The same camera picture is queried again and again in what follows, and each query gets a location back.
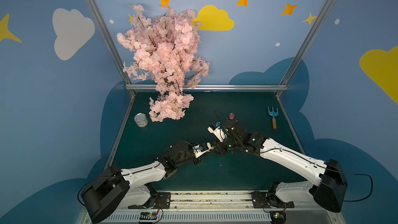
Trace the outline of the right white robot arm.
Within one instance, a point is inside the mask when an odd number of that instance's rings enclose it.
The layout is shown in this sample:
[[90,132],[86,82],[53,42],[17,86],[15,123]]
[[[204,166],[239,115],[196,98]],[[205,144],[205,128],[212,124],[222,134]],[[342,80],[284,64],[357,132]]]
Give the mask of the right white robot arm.
[[271,192],[278,202],[315,202],[330,212],[341,212],[346,202],[348,173],[338,161],[308,157],[259,132],[249,133],[239,121],[225,128],[211,124],[208,131],[218,139],[213,144],[216,153],[224,155],[229,150],[239,149],[275,162],[305,179],[298,183],[277,183]]

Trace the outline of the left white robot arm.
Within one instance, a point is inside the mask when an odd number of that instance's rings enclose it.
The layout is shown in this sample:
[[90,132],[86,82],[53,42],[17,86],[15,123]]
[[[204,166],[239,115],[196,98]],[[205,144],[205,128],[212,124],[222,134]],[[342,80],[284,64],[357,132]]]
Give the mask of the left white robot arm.
[[179,166],[194,162],[198,164],[213,151],[210,143],[193,145],[179,141],[166,149],[155,162],[133,169],[120,169],[112,165],[96,179],[84,185],[79,193],[79,202],[87,209],[92,223],[98,224],[115,210],[129,206],[152,206],[157,192],[151,183],[170,178]]

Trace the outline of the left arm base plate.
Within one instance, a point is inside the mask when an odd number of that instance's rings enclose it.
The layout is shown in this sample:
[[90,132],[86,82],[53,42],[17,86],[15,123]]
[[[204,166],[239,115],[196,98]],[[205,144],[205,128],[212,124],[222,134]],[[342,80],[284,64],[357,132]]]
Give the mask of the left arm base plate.
[[170,192],[158,192],[151,195],[150,198],[143,205],[130,205],[128,209],[153,209],[162,208],[169,209],[171,204]]

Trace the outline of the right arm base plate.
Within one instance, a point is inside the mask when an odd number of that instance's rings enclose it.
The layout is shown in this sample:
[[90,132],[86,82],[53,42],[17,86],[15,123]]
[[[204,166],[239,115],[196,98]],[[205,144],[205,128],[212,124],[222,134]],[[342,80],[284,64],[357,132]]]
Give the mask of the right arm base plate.
[[294,203],[283,202],[273,192],[253,191],[251,193],[252,203],[254,208],[294,208]]

